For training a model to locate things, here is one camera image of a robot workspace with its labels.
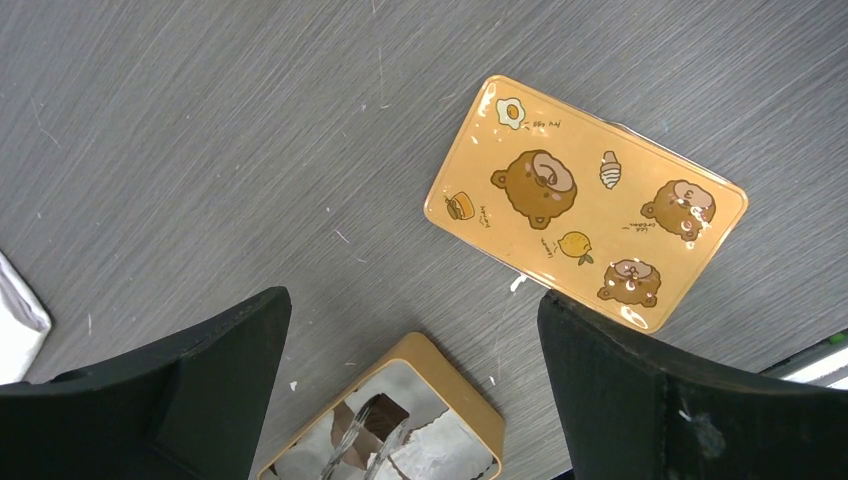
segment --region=yellow rectangular tin lid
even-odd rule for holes
[[[494,76],[424,213],[537,282],[650,333],[747,206],[739,187],[650,140]]]

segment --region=lemon illustration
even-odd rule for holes
[[[568,232],[558,243],[560,250],[567,257],[579,259],[577,265],[583,265],[585,262],[595,263],[589,255],[592,245],[589,243],[589,237],[585,233]]]

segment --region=tabletop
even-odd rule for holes
[[[757,371],[846,326],[841,2],[0,11],[0,249],[55,321],[29,379],[284,285],[294,311],[257,467],[416,330],[506,419],[502,478],[569,466],[535,328],[542,287],[511,293],[514,271],[422,214],[492,74],[746,190],[747,214],[658,338]]]

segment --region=brown bear head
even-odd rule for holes
[[[506,191],[512,208],[543,230],[551,219],[574,205],[577,185],[565,166],[544,150],[524,152],[506,170],[492,174],[492,184]]]
[[[638,259],[621,260],[607,268],[598,297],[628,305],[653,307],[657,304],[657,291],[661,284],[660,272],[652,265]]]
[[[654,201],[642,206],[642,216],[653,218],[666,231],[687,242],[700,236],[715,216],[715,199],[706,190],[685,180],[672,180]]]

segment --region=tan box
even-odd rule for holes
[[[495,76],[424,213],[542,285],[650,333],[747,206],[739,187],[626,127]]]
[[[280,454],[260,471],[259,478],[271,478],[268,475],[263,477],[263,475],[283,455],[304,439],[307,432],[313,430],[322,420],[326,420],[328,415],[333,415],[336,407],[346,399],[359,393],[360,389],[367,388],[363,386],[369,380],[389,368],[396,367],[398,364],[410,367],[414,375],[420,377],[420,380],[426,383],[426,387],[429,387],[429,390],[432,390],[438,396],[444,406],[448,410],[452,410],[464,422],[467,429],[480,441],[482,447],[491,453],[491,461],[487,464],[487,474],[483,478],[493,479],[500,475],[503,466],[505,428],[503,418],[451,366],[427,337],[420,333],[411,333],[339,394],[326,409],[301,428]]]

